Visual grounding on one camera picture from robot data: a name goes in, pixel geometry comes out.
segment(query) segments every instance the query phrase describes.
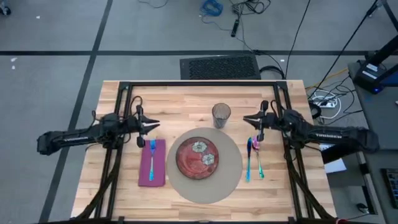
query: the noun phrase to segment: power strip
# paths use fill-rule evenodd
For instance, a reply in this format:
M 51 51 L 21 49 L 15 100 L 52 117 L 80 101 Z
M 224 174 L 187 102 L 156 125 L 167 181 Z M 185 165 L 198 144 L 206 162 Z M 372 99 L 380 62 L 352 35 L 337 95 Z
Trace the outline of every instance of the power strip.
M 328 102 L 325 105 L 321 105 L 321 101 L 319 102 L 313 102 L 315 105 L 319 106 L 320 108 L 335 108 L 337 106 L 337 103 L 332 103 Z

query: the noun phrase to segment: purple napkin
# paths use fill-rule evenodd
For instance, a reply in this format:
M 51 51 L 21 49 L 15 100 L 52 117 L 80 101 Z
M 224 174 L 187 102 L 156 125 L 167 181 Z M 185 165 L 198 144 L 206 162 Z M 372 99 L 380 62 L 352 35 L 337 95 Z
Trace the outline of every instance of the purple napkin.
M 155 140 L 154 153 L 154 179 L 149 180 L 150 172 L 150 140 L 145 140 L 145 148 L 142 150 L 141 163 L 139 168 L 138 186 L 140 187 L 161 187 L 165 181 L 165 158 L 166 141 L 164 139 Z

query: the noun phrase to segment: black stripe on floor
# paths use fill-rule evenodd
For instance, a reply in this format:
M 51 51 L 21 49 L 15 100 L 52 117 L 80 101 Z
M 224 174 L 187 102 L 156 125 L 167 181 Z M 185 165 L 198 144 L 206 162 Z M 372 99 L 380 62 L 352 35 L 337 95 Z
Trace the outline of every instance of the black stripe on floor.
M 96 53 L 98 52 L 98 49 L 100 48 L 100 43 L 102 36 L 104 34 L 106 22 L 108 20 L 109 12 L 112 7 L 113 0 L 108 0 L 106 3 L 106 7 L 104 10 L 104 14 L 102 16 L 101 24 L 99 25 L 99 29 L 96 35 L 96 39 L 94 42 L 93 50 L 90 52 L 92 54 L 90 56 L 90 59 L 88 61 L 87 67 L 85 74 L 83 76 L 83 80 L 81 81 L 79 93 L 75 102 L 75 107 L 73 109 L 72 117 L 70 118 L 69 122 L 69 127 L 68 130 L 74 130 L 76 128 L 76 124 L 79 118 L 81 106 L 83 105 L 83 100 L 86 95 L 88 83 L 90 81 L 91 73 L 93 71 L 95 59 L 96 59 Z M 63 169 L 65 168 L 65 163 L 67 161 L 68 157 L 68 152 L 69 152 L 69 147 L 63 148 L 60 153 L 60 157 L 58 158 L 57 165 L 55 167 L 54 175 L 51 180 L 50 188 L 49 191 L 47 192 L 47 196 L 45 198 L 44 206 L 42 209 L 42 213 L 40 214 L 39 218 L 39 223 L 45 223 L 49 221 L 51 210 L 55 201 L 55 196 L 57 195 L 58 187 L 61 181 L 61 176 Z
M 288 50 L 256 50 L 261 54 L 269 55 L 288 55 Z M 341 55 L 344 56 L 363 56 L 368 50 L 347 50 Z M 178 56 L 178 55 L 236 55 L 251 54 L 247 50 L 74 50 L 74 51 L 30 51 L 30 50 L 10 50 L 0 51 L 0 56 Z M 339 50 L 294 50 L 292 55 L 296 56 L 337 56 Z

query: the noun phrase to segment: blue object on floor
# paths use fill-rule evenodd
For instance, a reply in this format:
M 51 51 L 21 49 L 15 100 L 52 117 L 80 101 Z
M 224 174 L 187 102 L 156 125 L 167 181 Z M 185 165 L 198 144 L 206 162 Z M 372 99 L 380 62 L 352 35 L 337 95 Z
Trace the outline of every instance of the blue object on floor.
M 200 10 L 205 16 L 219 16 L 223 12 L 223 5 L 216 0 L 207 0 L 203 3 Z

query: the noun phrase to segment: yellow cable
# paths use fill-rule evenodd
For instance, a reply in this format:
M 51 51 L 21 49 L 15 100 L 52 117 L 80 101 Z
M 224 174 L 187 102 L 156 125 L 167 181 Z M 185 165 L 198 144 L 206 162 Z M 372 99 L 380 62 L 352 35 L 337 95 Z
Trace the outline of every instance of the yellow cable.
M 324 81 L 328 80 L 329 78 L 332 78 L 332 77 L 341 75 L 342 73 L 345 73 L 345 72 L 347 72 L 347 71 L 348 71 L 348 68 L 344 68 L 343 70 L 341 70 L 341 71 L 339 71 L 339 72 L 336 72 L 336 73 L 334 73 L 334 74 L 332 74 L 332 75 L 329 75 Z M 315 88 L 315 87 L 317 87 L 317 85 L 319 85 L 319 83 L 321 83 L 321 82 L 318 82 L 318 83 L 316 83 L 316 84 L 314 84 L 314 85 L 312 85 L 312 86 L 309 86 L 309 87 L 305 87 L 305 89 L 306 89 L 306 90 L 310 90 L 310 89 L 312 89 L 312 88 Z

